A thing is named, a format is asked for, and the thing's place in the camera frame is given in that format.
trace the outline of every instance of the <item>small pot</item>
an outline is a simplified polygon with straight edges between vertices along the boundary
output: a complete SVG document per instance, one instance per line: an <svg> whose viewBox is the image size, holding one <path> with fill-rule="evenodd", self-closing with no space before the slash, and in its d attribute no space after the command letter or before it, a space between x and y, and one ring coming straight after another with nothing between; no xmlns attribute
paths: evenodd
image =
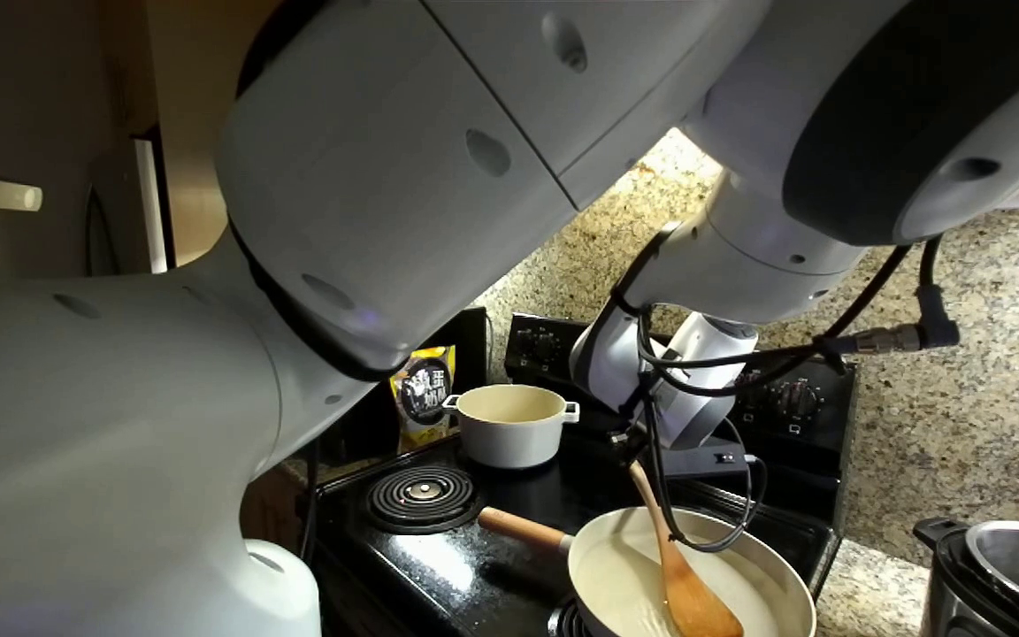
<svg viewBox="0 0 1019 637"><path fill-rule="evenodd" d="M460 416L463 455L483 465L524 469L548 462L564 423L580 419L580 403L541 385L478 385L442 403Z"/></svg>
<svg viewBox="0 0 1019 637"><path fill-rule="evenodd" d="M1019 637L1019 521L921 521L929 543L922 637Z"/></svg>
<svg viewBox="0 0 1019 637"><path fill-rule="evenodd" d="M678 526L690 539L715 542L733 526L676 510ZM572 539L483 504L478 523L532 542L545 551L566 555L570 583L578 589L580 619L588 633L672 633L667 609L662 600L662 569L656 526L644 504L611 510L588 521ZM752 535L739 535L723 551L683 548L696 576L733 609L748 637L812 637L818 603L796 569Z"/></svg>

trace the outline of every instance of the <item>pan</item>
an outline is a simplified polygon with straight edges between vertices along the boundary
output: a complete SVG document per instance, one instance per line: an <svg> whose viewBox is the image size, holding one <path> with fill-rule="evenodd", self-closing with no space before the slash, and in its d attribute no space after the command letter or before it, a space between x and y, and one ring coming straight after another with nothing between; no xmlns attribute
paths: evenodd
<svg viewBox="0 0 1019 637"><path fill-rule="evenodd" d="M690 539L715 542L733 526L676 510ZM672 637L662 600L656 526L644 504L611 510L588 521L578 535L533 523L526 516L483 504L478 523L566 555L580 614L597 637ZM692 551L678 543L699 579L733 609L748 637L812 637L818 603L796 569L752 535L739 535L723 551Z"/></svg>

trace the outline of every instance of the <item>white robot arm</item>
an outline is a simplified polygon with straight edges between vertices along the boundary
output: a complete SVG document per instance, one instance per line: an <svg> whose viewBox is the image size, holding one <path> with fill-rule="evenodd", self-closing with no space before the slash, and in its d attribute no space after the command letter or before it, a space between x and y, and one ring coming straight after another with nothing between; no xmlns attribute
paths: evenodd
<svg viewBox="0 0 1019 637"><path fill-rule="evenodd" d="M164 280L0 285L0 633L319 633L309 569L236 531L255 472L672 124L735 176L588 334L578 366L606 403L641 379L633 312L699 312L686 357L750 351L853 245L975 216L1019 187L1019 48L1002 55L1019 19L1002 11L1019 3L319 6L224 130L233 232L216 254ZM904 44L974 68L958 91L913 91ZM915 155L887 143L904 130ZM706 411L686 398L665 438Z"/></svg>

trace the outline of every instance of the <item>kitchen counter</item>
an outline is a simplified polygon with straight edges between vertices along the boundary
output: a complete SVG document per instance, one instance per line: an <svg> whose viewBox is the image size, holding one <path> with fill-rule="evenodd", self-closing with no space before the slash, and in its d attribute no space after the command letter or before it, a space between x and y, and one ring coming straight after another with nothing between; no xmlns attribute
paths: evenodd
<svg viewBox="0 0 1019 637"><path fill-rule="evenodd" d="M821 637L921 633L929 569L843 542L821 589Z"/></svg>

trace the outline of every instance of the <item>stove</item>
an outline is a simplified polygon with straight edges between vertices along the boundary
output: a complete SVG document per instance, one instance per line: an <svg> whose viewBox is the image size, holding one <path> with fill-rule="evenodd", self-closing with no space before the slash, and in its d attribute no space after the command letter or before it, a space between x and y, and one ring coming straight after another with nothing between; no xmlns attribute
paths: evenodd
<svg viewBox="0 0 1019 637"><path fill-rule="evenodd" d="M533 469L483 469L456 442L442 442L323 483L309 561L323 583L327 633L588 633L566 561L493 535L475 516L489 502L572 535L606 510L636 504L606 445L606 426L585 419ZM672 502L723 521L748 504L699 480L672 483ZM821 589L837 548L836 526L756 504L750 535Z"/></svg>

